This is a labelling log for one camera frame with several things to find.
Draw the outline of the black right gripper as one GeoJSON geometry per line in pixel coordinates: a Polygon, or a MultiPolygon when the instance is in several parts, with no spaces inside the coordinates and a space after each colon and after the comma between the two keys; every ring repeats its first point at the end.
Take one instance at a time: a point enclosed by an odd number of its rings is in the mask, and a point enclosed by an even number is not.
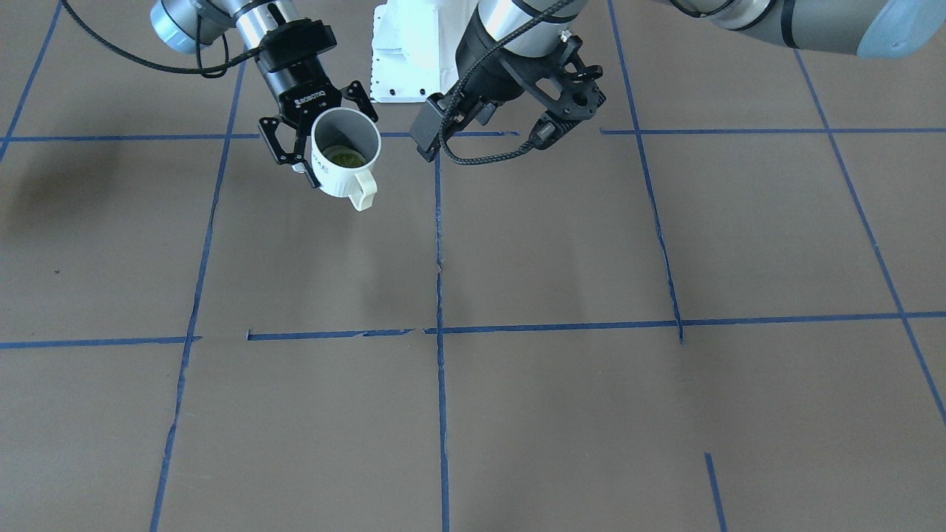
{"type": "Polygon", "coordinates": [[[361,81],[354,80],[340,91],[321,65],[319,55],[337,47],[331,26],[322,21],[289,21],[267,33],[258,47],[256,65],[279,109],[279,117],[258,119],[258,131],[278,165],[305,162],[307,132],[294,123],[313,122],[324,110],[340,106],[342,98],[378,123],[378,113],[361,81]],[[283,145],[281,127],[291,130],[293,145],[283,145]]]}

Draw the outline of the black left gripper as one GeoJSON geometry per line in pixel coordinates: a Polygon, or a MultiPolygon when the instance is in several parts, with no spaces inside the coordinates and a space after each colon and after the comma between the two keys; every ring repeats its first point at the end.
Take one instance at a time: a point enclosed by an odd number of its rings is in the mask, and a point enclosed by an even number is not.
{"type": "Polygon", "coordinates": [[[546,109],[531,129],[527,143],[547,149],[582,122],[594,118],[605,103],[596,81],[604,75],[601,65],[587,65],[579,50],[582,39],[568,35],[547,56],[510,56],[510,76],[546,109]]]}

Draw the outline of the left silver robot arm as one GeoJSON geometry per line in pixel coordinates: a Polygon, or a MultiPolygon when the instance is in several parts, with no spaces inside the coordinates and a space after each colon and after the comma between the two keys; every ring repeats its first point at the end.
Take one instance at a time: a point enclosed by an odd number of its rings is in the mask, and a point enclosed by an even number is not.
{"type": "MultiPolygon", "coordinates": [[[[546,107],[514,151],[461,165],[493,164],[551,147],[604,103],[598,65],[578,55],[571,34],[582,1],[480,1],[460,38],[460,80],[447,92],[436,141],[445,143],[472,119],[489,120],[504,103],[530,92],[546,107]]],[[[942,1],[675,1],[686,17],[768,44],[859,56],[902,58],[944,24],[942,1]]]]}

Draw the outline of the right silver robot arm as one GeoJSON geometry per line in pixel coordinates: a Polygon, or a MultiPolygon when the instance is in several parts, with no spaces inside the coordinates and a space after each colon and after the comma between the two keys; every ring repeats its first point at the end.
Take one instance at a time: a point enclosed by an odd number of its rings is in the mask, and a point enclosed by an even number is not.
{"type": "Polygon", "coordinates": [[[173,50],[195,56],[236,28],[278,107],[259,128],[277,164],[303,162],[316,118],[348,100],[372,121],[378,115],[359,81],[335,87],[320,55],[333,50],[331,26],[301,16],[293,1],[157,1],[151,10],[156,35],[173,50]]]}

